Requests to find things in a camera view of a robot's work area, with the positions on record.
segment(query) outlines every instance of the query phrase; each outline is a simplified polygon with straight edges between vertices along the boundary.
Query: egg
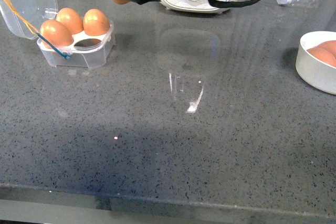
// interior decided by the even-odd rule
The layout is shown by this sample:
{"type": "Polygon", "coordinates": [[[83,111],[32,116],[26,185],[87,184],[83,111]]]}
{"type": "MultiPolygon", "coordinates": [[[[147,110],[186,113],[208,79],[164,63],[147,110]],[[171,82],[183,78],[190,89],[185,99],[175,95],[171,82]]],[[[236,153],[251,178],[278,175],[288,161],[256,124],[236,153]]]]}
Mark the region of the egg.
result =
{"type": "Polygon", "coordinates": [[[329,40],[329,41],[323,42],[316,47],[322,48],[332,53],[334,57],[336,57],[336,40],[329,40]]]}
{"type": "Polygon", "coordinates": [[[65,25],[71,34],[78,34],[84,30],[82,18],[71,8],[60,10],[56,16],[56,20],[65,25]]]}
{"type": "Polygon", "coordinates": [[[44,21],[41,25],[40,34],[55,47],[70,46],[74,42],[70,31],[57,20],[50,19],[44,21]]]}
{"type": "Polygon", "coordinates": [[[307,50],[308,53],[324,63],[336,67],[336,59],[334,55],[322,48],[314,47],[307,50]]]}
{"type": "Polygon", "coordinates": [[[100,36],[108,32],[110,29],[110,22],[102,11],[91,9],[84,15],[83,26],[87,35],[100,36]]]}
{"type": "Polygon", "coordinates": [[[112,0],[112,1],[118,5],[124,5],[130,2],[129,0],[112,0]]]}

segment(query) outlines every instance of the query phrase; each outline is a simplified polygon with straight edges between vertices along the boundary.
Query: clear plastic egg holder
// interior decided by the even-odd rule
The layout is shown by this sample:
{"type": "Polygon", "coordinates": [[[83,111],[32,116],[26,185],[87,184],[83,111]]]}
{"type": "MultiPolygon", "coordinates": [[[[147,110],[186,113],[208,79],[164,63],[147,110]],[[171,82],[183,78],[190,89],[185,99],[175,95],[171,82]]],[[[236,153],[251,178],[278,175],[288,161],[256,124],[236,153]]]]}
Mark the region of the clear plastic egg holder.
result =
{"type": "MultiPolygon", "coordinates": [[[[48,19],[55,19],[58,13],[58,6],[56,0],[11,0],[16,10],[32,25],[39,29],[42,23],[48,19]]],[[[8,29],[16,36],[36,39],[37,36],[32,34],[26,25],[20,20],[14,12],[7,6],[7,4],[0,0],[0,12],[4,17],[8,29]]],[[[37,40],[37,45],[40,47],[43,55],[48,63],[53,66],[73,66],[73,67],[87,67],[97,68],[106,63],[106,58],[110,53],[116,40],[114,36],[113,23],[110,22],[111,28],[105,35],[92,37],[86,35],[84,32],[73,35],[74,42],[68,47],[58,48],[61,52],[65,52],[71,57],[64,59],[57,54],[53,49],[46,48],[41,39],[37,40]],[[77,47],[76,43],[85,39],[99,39],[100,43],[94,46],[77,47]]]]}
{"type": "Polygon", "coordinates": [[[104,35],[89,36],[84,31],[82,31],[72,36],[73,43],[70,46],[56,47],[63,54],[70,55],[69,59],[65,59],[52,48],[46,47],[45,43],[43,43],[40,38],[37,40],[37,45],[39,46],[49,65],[53,67],[71,66],[87,67],[89,69],[99,68],[106,63],[106,58],[116,43],[113,22],[110,22],[110,25],[110,29],[104,35]],[[101,40],[101,42],[88,47],[75,46],[78,42],[87,39],[98,39],[101,40]]]}

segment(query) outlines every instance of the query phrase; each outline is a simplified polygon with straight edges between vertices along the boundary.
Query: blue wire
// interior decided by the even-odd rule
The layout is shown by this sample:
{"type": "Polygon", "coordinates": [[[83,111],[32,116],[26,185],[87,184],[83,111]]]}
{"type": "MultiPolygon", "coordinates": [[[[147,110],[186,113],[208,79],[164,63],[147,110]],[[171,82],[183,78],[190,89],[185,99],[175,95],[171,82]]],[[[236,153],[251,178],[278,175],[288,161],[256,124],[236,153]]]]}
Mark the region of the blue wire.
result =
{"type": "Polygon", "coordinates": [[[58,50],[56,47],[53,46],[53,44],[51,44],[45,37],[43,37],[40,33],[37,33],[37,36],[40,37],[45,43],[47,43],[49,46],[51,46],[51,48],[53,50],[55,50],[56,53],[58,53],[59,55],[61,55],[63,58],[65,59],[69,59],[70,55],[65,55],[62,54],[60,50],[58,50]]]}

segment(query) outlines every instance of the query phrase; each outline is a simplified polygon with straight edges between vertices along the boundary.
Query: countertop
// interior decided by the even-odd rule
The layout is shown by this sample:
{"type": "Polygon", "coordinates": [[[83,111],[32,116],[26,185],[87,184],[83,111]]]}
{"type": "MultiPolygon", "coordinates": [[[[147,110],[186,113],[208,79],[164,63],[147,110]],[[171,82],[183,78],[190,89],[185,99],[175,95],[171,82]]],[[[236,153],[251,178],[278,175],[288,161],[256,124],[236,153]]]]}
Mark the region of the countertop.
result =
{"type": "Polygon", "coordinates": [[[303,34],[336,31],[336,0],[214,15],[57,1],[102,10],[117,44],[101,68],[53,68],[1,18],[1,186],[334,219],[336,98],[295,60],[303,34]]]}

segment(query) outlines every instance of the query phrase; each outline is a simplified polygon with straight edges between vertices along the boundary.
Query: black cable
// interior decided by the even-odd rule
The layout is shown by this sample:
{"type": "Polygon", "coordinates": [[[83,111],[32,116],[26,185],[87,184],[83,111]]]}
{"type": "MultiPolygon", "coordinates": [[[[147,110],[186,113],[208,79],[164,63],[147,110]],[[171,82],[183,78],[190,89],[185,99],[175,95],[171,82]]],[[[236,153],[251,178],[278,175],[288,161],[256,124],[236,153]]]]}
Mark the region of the black cable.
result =
{"type": "Polygon", "coordinates": [[[217,8],[236,8],[236,7],[244,7],[244,6],[249,6],[253,5],[260,0],[247,0],[247,1],[242,1],[242,2],[235,2],[235,1],[230,1],[230,2],[225,2],[225,1],[219,1],[219,0],[208,0],[209,4],[213,7],[217,8]]]}

